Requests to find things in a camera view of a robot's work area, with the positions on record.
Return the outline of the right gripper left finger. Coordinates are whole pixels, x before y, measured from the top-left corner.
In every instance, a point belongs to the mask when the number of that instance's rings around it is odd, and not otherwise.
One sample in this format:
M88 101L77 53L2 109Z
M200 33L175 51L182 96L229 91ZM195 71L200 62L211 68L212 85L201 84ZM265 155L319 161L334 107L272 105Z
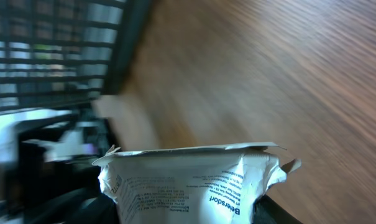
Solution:
M118 224L119 217L108 196L77 189L30 208L29 223Z

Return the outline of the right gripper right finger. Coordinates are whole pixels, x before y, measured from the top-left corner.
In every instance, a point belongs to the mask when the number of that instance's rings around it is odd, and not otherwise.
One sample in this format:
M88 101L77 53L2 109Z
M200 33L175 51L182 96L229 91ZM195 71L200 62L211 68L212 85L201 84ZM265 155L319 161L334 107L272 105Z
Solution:
M264 195L254 204L253 224L303 224L284 210L268 195Z

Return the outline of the white foil pouch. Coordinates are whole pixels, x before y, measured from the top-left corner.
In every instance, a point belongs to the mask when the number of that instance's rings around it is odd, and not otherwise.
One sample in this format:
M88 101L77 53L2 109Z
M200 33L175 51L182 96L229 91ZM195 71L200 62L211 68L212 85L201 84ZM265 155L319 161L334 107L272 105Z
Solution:
M270 142L121 151L94 164L119 220L141 223L257 223L258 201L301 167L281 164Z

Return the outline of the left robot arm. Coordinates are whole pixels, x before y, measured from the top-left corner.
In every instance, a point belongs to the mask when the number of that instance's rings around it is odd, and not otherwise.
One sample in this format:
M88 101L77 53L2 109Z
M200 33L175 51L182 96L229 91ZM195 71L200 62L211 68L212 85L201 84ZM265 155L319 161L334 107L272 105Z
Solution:
M0 223L117 223L93 162L117 139L110 121L79 113L19 121L0 149Z

